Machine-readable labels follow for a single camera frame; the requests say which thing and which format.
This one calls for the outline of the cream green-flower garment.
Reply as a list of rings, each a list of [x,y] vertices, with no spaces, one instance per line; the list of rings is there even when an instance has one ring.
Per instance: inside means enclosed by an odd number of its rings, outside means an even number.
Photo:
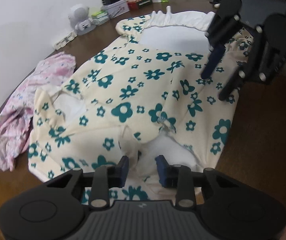
[[[207,46],[199,42],[173,48],[142,44],[153,27],[205,31],[212,14],[153,12],[121,20],[116,42],[86,61],[60,87],[35,93],[28,166],[41,181],[68,170],[93,172],[129,158],[125,186],[111,189],[110,200],[173,199],[161,186],[156,157],[193,171],[216,167],[227,142],[238,92],[219,93],[244,63],[252,36],[245,29],[226,43],[226,53],[208,79],[201,72]]]

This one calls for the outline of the red black box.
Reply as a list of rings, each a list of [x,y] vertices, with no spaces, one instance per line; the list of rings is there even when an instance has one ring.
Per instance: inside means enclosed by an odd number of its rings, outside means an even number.
[[[127,5],[130,10],[138,10],[150,4],[152,4],[152,0],[127,0]]]

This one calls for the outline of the pink floral garment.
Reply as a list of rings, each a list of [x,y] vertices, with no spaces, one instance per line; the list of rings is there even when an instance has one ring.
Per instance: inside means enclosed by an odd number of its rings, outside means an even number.
[[[76,67],[76,58],[64,52],[40,61],[16,88],[0,113],[0,170],[13,170],[15,159],[28,147],[34,96],[44,85],[60,86]]]

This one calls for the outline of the green white small boxes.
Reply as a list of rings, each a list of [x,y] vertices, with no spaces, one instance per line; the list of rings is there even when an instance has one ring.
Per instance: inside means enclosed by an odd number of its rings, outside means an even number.
[[[93,24],[102,25],[109,21],[109,15],[106,11],[98,11],[91,14],[91,19],[93,20]]]

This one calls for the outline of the white power strip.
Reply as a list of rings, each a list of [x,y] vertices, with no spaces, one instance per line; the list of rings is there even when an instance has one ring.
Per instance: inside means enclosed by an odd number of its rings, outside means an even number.
[[[76,31],[75,30],[71,31],[64,38],[62,38],[61,40],[59,40],[58,42],[55,42],[53,44],[54,50],[59,50],[59,49],[65,47],[69,42],[74,40],[76,37],[77,37]]]

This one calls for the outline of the white robot figurine speaker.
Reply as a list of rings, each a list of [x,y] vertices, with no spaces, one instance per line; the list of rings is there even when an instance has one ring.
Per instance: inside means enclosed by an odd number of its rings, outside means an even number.
[[[93,19],[89,16],[89,7],[76,4],[70,8],[68,19],[76,34],[84,35],[96,28]]]

